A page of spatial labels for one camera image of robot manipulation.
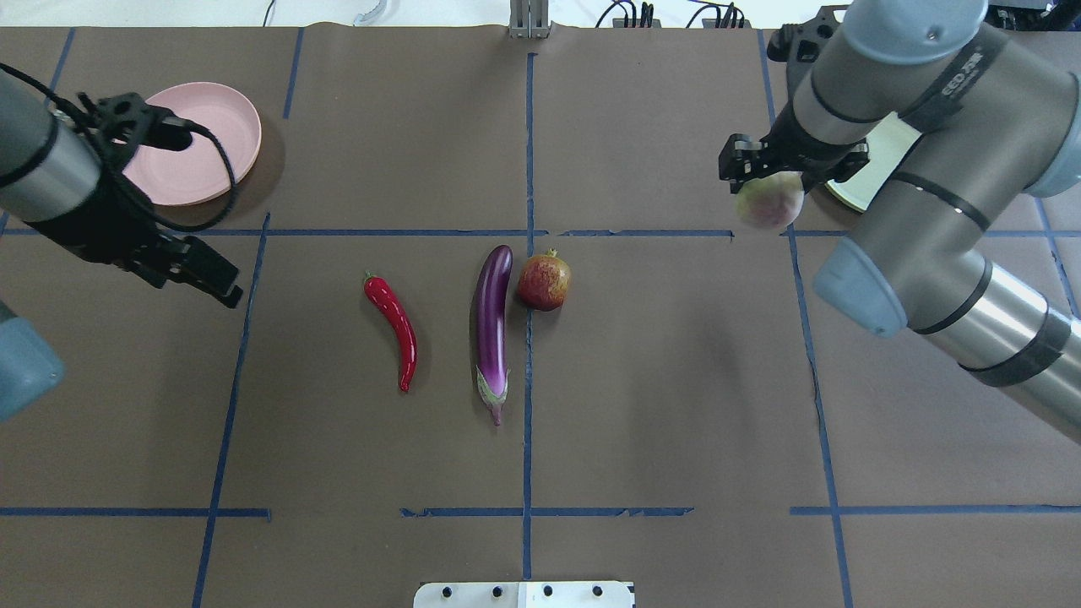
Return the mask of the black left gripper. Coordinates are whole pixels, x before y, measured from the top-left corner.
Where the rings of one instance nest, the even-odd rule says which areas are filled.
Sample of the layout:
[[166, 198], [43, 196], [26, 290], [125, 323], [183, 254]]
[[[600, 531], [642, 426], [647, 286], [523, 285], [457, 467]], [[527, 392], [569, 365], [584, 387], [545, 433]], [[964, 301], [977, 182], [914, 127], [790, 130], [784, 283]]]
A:
[[[238, 307], [243, 289], [236, 283], [239, 270], [197, 232], [216, 227], [233, 211], [239, 199], [238, 177], [224, 145], [205, 125], [181, 118], [163, 106], [126, 93], [92, 101], [79, 94], [80, 104], [52, 96], [57, 111], [71, 125], [79, 143], [91, 150], [96, 169], [94, 187], [74, 210], [58, 219], [39, 220], [36, 232], [77, 257], [136, 274], [157, 289], [166, 281], [192, 285], [221, 302]], [[228, 181], [228, 198], [216, 214], [193, 224], [170, 220], [155, 211], [150, 196], [124, 176], [123, 170], [142, 146], [181, 153], [193, 136], [212, 143]]]

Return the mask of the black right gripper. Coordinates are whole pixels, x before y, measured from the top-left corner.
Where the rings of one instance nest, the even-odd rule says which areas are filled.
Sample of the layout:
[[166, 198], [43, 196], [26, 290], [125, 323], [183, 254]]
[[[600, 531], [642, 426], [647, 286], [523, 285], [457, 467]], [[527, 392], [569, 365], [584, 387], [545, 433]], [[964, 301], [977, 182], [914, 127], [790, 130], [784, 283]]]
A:
[[719, 180], [736, 195], [749, 182], [780, 172], [795, 172], [804, 190], [827, 182], [845, 183], [870, 162], [865, 138], [827, 144], [814, 138], [787, 107], [764, 138], [733, 133], [719, 153]]

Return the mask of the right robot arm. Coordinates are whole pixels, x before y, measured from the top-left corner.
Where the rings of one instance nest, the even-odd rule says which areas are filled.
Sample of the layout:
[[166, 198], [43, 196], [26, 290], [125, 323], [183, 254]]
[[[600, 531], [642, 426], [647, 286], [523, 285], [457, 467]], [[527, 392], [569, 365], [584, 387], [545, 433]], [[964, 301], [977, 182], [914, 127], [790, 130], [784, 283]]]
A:
[[764, 138], [730, 136], [740, 190], [854, 176], [889, 115], [919, 138], [813, 281], [875, 335], [910, 328], [1078, 440], [1078, 319], [976, 250], [1018, 195], [1078, 183], [1078, 72], [985, 22], [985, 1], [854, 1]]

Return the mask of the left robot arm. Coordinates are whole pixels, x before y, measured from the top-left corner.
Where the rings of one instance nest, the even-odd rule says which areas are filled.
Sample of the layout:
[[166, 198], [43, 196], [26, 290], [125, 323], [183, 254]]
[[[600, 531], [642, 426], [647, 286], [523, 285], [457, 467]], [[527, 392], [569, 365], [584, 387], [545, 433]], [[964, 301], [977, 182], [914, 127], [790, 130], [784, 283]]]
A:
[[[29, 74], [3, 65], [3, 212], [91, 264], [135, 274], [155, 288], [192, 285], [238, 305], [238, 269], [199, 238], [238, 203], [238, 177], [219, 138], [205, 125], [139, 94], [62, 100]], [[201, 136], [221, 157], [227, 203], [213, 219], [182, 225], [155, 212], [124, 176], [143, 147], [181, 153]]]

